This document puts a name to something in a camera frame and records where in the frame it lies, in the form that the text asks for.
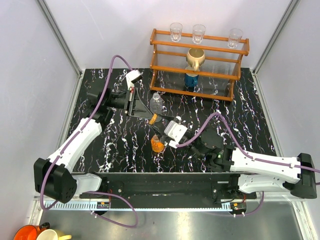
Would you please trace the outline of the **orange bottle cap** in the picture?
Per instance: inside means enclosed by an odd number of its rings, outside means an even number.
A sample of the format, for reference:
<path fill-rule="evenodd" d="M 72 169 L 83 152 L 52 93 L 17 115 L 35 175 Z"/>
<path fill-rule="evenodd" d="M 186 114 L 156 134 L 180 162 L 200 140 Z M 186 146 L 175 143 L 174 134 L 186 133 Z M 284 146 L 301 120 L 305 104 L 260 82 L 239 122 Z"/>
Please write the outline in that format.
<path fill-rule="evenodd" d="M 158 115 L 156 113 L 153 114 L 152 118 L 148 121 L 149 125 L 153 125 L 157 121 Z"/>

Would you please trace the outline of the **orange juice bottle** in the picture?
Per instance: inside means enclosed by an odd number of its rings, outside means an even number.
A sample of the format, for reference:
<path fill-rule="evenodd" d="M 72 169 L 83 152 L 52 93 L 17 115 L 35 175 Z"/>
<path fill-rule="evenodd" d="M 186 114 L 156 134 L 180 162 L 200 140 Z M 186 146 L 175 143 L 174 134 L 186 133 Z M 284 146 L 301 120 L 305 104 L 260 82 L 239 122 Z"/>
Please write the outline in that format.
<path fill-rule="evenodd" d="M 160 139 L 156 134 L 151 138 L 150 143 L 151 148 L 155 153 L 160 153 L 165 149 L 165 145 L 162 142 L 160 142 Z"/>

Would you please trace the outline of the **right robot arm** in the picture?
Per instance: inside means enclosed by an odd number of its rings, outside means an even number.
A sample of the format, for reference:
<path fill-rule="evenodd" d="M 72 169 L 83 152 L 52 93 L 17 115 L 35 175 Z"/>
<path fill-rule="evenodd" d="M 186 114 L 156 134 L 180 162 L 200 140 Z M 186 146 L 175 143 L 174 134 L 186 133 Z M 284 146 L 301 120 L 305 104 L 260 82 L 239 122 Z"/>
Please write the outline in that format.
<path fill-rule="evenodd" d="M 187 148 L 208 163 L 215 173 L 239 172 L 236 181 L 227 185 L 228 195 L 239 198 L 244 193 L 288 192 L 301 199 L 317 198 L 315 174 L 318 172 L 310 154 L 297 157 L 271 156 L 246 151 L 239 143 L 227 145 L 206 120 L 192 136 L 180 117 L 154 114 L 148 125 L 159 143 L 172 148 Z"/>

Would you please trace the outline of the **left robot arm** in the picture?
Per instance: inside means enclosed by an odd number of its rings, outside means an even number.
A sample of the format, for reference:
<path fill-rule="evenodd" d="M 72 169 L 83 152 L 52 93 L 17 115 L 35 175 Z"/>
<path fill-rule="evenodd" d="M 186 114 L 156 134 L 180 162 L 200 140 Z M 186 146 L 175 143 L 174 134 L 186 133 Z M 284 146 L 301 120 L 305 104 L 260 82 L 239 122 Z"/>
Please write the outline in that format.
<path fill-rule="evenodd" d="M 97 198 L 108 193 L 108 186 L 96 173 L 73 175 L 73 169 L 87 147 L 110 123 L 114 109 L 124 110 L 130 117 L 151 119 L 153 114 L 143 102 L 138 88 L 130 87 L 122 93 L 107 89 L 103 100 L 92 102 L 78 127 L 54 153 L 46 159 L 38 158 L 34 165 L 35 190 L 40 197 L 61 203 L 73 196 L 91 192 Z"/>

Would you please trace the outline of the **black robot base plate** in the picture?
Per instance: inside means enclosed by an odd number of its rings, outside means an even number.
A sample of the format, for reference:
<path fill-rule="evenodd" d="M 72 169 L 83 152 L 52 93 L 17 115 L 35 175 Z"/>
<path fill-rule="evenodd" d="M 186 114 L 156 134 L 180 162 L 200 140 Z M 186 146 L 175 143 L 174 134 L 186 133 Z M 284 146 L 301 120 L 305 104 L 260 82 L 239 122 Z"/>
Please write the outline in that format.
<path fill-rule="evenodd" d="M 127 199 L 135 209 L 218 208 L 227 200 L 256 200 L 241 193 L 237 173 L 102 173 L 104 193 Z"/>

